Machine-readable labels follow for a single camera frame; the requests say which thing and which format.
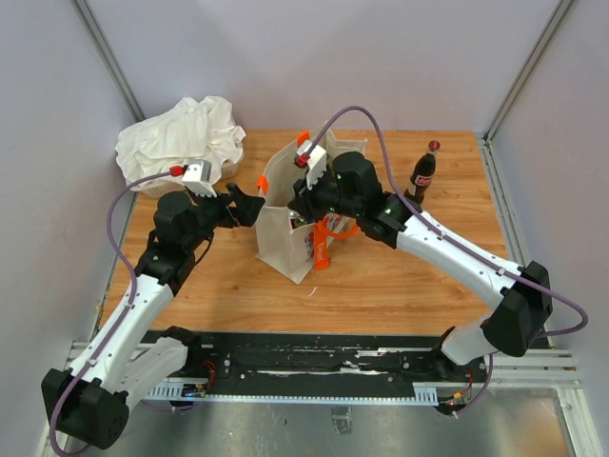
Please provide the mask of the canvas bag orange handles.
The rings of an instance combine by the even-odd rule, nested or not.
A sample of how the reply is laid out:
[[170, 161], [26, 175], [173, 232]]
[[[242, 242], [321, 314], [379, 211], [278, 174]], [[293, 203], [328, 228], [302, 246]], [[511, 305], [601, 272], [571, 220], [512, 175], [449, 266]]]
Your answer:
[[[346, 217], [334, 213], [300, 228], [290, 224], [290, 213], [296, 211], [289, 209], [287, 204], [294, 198], [294, 184], [305, 179], [305, 170], [295, 164], [296, 151], [305, 140], [312, 142], [321, 130], [306, 130], [275, 153], [258, 181], [259, 194], [265, 198], [265, 205], [255, 224], [257, 258], [296, 284], [301, 283], [313, 268], [329, 266], [327, 248], [333, 241], [349, 238], [357, 232], [356, 226], [347, 226]], [[332, 160], [342, 153], [357, 151], [365, 155], [366, 142], [340, 140], [329, 129], [318, 145], [327, 152], [326, 170], [330, 170]]]

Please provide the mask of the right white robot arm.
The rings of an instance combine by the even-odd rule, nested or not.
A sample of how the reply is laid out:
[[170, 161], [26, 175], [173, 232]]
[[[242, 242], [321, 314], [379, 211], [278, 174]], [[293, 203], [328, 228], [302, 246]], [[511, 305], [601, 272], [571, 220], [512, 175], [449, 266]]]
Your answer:
[[449, 328], [423, 360], [423, 373], [451, 381], [488, 354], [521, 357], [540, 336], [553, 306], [542, 289], [549, 273], [537, 262], [525, 267], [494, 257], [447, 229], [419, 206], [383, 190], [373, 164], [350, 151], [333, 160], [323, 149], [299, 152], [304, 178], [289, 208], [320, 222], [334, 213], [354, 219], [370, 239], [413, 254], [472, 290], [490, 313], [465, 327]]

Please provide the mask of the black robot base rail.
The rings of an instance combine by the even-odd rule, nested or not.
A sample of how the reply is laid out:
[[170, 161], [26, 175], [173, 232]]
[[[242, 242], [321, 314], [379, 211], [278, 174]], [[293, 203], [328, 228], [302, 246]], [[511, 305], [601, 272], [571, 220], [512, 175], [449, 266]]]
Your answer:
[[477, 357], [440, 359], [427, 336], [199, 332], [199, 359], [147, 398], [190, 409], [204, 401], [432, 406], [459, 410], [488, 379]]

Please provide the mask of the green glass bottle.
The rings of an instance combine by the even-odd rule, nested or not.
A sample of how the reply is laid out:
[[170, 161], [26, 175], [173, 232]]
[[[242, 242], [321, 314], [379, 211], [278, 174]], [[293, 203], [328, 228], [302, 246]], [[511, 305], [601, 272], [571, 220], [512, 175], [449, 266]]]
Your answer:
[[307, 221], [304, 219], [304, 217], [296, 212], [291, 212], [290, 213], [290, 224], [294, 229], [303, 227], [307, 225]]

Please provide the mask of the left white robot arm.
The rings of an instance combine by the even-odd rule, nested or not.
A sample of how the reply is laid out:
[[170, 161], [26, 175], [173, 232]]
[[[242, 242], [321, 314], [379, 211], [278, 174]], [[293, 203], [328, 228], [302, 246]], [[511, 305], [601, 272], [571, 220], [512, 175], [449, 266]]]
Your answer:
[[177, 372], [190, 377], [210, 366], [200, 335], [185, 328], [168, 328], [141, 355], [133, 352], [200, 262], [196, 249], [209, 248], [217, 228], [252, 227], [264, 204], [233, 183], [224, 193], [173, 191], [158, 201], [147, 248], [128, 267], [130, 282], [119, 305], [67, 368], [52, 368], [43, 378], [50, 444], [58, 455], [66, 453], [58, 432], [87, 447], [111, 447], [131, 410], [165, 378]]

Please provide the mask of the cola glass bottle red cap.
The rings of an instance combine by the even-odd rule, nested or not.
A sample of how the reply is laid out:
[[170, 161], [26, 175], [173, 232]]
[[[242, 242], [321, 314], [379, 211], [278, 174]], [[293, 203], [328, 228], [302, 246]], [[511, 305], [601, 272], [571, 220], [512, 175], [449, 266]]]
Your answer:
[[436, 171], [436, 156], [440, 148], [441, 143], [438, 140], [430, 141], [425, 154], [417, 161], [411, 173], [404, 195], [417, 205], [422, 204], [425, 193], [433, 181]]

